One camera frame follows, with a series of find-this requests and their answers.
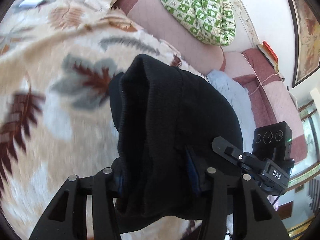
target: light blue cloth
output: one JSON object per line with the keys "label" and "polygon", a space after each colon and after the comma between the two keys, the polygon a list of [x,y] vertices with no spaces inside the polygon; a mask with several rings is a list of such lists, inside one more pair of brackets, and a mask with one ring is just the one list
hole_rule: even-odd
{"label": "light blue cloth", "polygon": [[207,75],[209,83],[222,94],[235,111],[243,137],[243,151],[252,153],[256,124],[251,109],[248,90],[222,71],[213,70]]}

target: black fabric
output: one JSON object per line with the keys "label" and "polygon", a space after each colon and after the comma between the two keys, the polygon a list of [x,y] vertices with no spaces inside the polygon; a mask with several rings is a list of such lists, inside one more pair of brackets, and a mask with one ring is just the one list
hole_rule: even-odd
{"label": "black fabric", "polygon": [[240,176],[211,150],[217,136],[243,149],[235,112],[203,78],[144,54],[119,75],[109,90],[124,178],[124,197],[116,202],[121,233],[163,216],[202,219],[206,198],[192,193],[185,146],[210,166]]}

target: white cord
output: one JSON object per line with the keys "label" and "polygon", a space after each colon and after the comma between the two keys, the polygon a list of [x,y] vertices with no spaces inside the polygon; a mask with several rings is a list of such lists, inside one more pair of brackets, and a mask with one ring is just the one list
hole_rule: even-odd
{"label": "white cord", "polygon": [[259,89],[259,87],[260,87],[265,81],[267,81],[270,77],[272,77],[273,75],[278,76],[277,74],[272,74],[272,75],[268,76],[264,81],[262,81],[262,82],[258,85],[258,87],[255,89],[255,91],[253,91],[253,92],[249,95],[249,97],[250,97],[253,93],[255,93],[255,92]]}

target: screw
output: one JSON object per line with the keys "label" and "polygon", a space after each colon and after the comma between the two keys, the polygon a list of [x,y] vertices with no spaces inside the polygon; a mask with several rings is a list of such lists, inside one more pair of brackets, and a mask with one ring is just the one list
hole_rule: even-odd
{"label": "screw", "polygon": [[215,168],[213,168],[213,167],[207,168],[207,172],[210,173],[210,174],[215,174],[216,171],[217,171],[217,170],[216,170]]}
{"label": "screw", "polygon": [[103,173],[104,174],[110,174],[112,172],[112,169],[111,168],[104,168],[103,169]]}
{"label": "screw", "polygon": [[243,178],[244,180],[249,181],[249,180],[251,179],[251,176],[250,176],[249,174],[243,174],[243,175],[242,175],[242,178]]}
{"label": "screw", "polygon": [[70,175],[68,180],[75,181],[77,179],[77,175]]}

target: framed painting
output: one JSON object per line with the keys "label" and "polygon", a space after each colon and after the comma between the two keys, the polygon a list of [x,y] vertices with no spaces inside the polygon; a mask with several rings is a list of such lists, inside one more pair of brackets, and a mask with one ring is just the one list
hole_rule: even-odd
{"label": "framed painting", "polygon": [[296,59],[292,87],[320,68],[319,15],[306,0],[288,0],[296,37]]}

